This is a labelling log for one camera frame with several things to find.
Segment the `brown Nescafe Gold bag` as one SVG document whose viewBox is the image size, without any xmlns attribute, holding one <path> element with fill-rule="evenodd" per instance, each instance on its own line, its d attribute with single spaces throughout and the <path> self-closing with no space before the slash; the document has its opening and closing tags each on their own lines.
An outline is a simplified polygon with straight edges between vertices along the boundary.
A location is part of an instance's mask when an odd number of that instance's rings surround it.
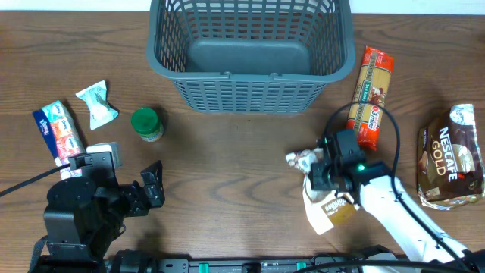
<svg viewBox="0 0 485 273">
<path fill-rule="evenodd" d="M 484 198 L 484 166 L 472 104 L 458 104 L 418 134 L 417 193 L 423 206 L 447 211 Z"/>
</svg>

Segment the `green lid jar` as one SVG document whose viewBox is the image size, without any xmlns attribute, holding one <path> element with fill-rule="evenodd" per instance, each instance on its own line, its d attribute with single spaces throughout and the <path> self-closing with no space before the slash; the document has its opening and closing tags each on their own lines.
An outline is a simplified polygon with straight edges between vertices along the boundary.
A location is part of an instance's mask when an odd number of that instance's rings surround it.
<svg viewBox="0 0 485 273">
<path fill-rule="evenodd" d="M 146 142 L 155 142 L 164 134 L 164 126 L 157 112 L 152 108 L 139 108 L 131 118 L 133 129 Z"/>
</svg>

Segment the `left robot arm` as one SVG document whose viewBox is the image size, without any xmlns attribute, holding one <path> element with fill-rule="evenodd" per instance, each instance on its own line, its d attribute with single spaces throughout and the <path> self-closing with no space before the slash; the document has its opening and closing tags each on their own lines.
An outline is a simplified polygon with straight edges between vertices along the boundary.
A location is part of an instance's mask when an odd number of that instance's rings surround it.
<svg viewBox="0 0 485 273">
<path fill-rule="evenodd" d="M 139 272 L 154 272 L 153 258 L 122 252 L 107 265 L 105 254 L 124 233 L 124 219 L 161 208 L 165 196 L 160 161 L 141 171 L 142 182 L 120 185 L 113 168 L 56 183 L 44 211 L 47 234 L 33 249 L 31 272 L 119 272 L 125 256 L 135 258 Z"/>
</svg>

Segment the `teal white packet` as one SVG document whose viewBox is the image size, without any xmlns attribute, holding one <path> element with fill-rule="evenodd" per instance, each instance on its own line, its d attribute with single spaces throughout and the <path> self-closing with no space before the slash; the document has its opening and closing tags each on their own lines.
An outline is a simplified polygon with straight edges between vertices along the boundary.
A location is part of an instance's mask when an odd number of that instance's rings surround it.
<svg viewBox="0 0 485 273">
<path fill-rule="evenodd" d="M 108 104 L 107 93 L 108 88 L 104 80 L 76 93 L 76 97 L 83 100 L 89 109 L 90 130 L 113 121 L 119 114 Z"/>
</svg>

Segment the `spaghetti pack red yellow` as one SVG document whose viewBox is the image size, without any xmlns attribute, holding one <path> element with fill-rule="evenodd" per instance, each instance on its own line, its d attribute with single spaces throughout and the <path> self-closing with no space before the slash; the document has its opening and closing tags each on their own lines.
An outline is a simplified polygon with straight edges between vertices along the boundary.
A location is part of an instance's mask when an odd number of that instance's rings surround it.
<svg viewBox="0 0 485 273">
<path fill-rule="evenodd" d="M 353 129 L 360 146 L 377 150 L 380 123 L 383 117 L 394 59 L 389 54 L 365 47 L 358 80 L 349 109 L 346 128 Z"/>
</svg>

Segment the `white brown snack pouch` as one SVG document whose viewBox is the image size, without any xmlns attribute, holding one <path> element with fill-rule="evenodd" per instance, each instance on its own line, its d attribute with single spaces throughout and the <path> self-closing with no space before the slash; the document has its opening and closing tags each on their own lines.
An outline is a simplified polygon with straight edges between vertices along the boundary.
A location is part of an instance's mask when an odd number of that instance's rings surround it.
<svg viewBox="0 0 485 273">
<path fill-rule="evenodd" d="M 309 173 L 312 163 L 323 161 L 323 149 L 305 149 L 286 155 L 289 166 L 304 174 L 302 198 L 307 219 L 314 231 L 322 235 L 352 217 L 360 206 L 353 203 L 349 193 L 337 193 L 336 190 L 317 191 L 311 188 Z"/>
</svg>

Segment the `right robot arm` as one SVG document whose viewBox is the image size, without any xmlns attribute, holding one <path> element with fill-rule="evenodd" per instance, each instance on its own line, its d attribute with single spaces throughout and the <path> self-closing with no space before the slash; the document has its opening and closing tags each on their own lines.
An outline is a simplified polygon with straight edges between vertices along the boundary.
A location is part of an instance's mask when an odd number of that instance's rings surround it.
<svg viewBox="0 0 485 273">
<path fill-rule="evenodd" d="M 470 251 L 450 237 L 414 202 L 383 162 L 366 162 L 352 130 L 322 138 L 323 161 L 311 165 L 313 190 L 348 193 L 373 215 L 413 262 L 447 265 L 463 272 L 484 271 L 484 251 Z"/>
</svg>

